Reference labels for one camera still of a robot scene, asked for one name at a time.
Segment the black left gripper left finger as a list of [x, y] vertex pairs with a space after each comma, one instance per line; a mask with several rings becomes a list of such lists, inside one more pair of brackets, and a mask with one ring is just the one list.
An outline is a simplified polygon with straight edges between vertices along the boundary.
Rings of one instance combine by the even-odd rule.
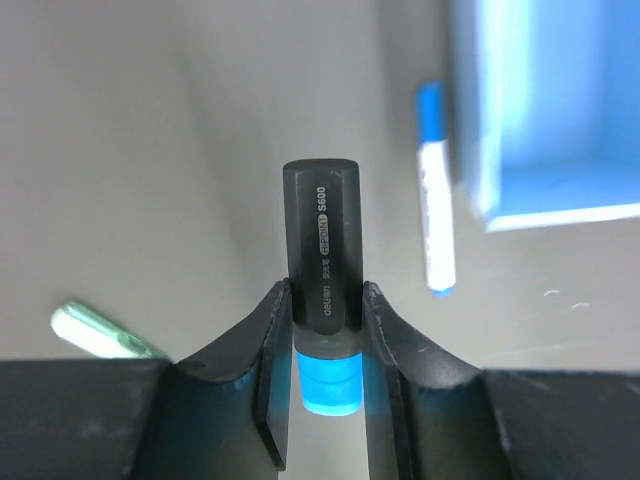
[[1, 365], [5, 479], [274, 479], [286, 467], [292, 299], [276, 282], [191, 356]]

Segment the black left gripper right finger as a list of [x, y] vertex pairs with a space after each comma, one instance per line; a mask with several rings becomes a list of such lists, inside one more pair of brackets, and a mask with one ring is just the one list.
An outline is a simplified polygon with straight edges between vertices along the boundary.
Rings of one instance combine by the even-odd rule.
[[635, 371], [479, 369], [363, 288], [373, 479], [635, 479]]

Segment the black highlighter blue cap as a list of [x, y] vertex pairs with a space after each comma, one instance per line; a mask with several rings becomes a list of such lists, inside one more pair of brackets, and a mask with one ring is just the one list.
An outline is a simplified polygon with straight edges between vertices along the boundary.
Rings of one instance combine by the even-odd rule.
[[302, 402], [342, 417], [363, 401], [363, 249], [359, 166], [304, 159], [283, 167], [288, 279]]

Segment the blue drawer bin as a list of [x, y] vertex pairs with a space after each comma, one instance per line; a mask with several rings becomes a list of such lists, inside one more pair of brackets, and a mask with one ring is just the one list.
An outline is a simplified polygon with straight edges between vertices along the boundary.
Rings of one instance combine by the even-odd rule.
[[489, 231], [639, 213], [639, 5], [453, 1], [461, 185]]

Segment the white marker pink cap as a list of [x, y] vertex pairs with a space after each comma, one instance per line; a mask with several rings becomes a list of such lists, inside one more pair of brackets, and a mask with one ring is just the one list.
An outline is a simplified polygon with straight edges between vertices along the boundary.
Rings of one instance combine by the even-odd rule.
[[76, 301], [57, 308], [50, 326], [60, 339], [99, 358], [169, 358], [142, 337]]

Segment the white marker blue cap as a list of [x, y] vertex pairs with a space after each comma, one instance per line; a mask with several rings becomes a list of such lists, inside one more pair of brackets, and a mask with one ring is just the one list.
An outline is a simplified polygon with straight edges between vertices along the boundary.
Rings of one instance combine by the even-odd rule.
[[428, 288], [444, 297], [456, 285], [452, 184], [443, 87], [421, 85], [414, 96], [417, 170]]

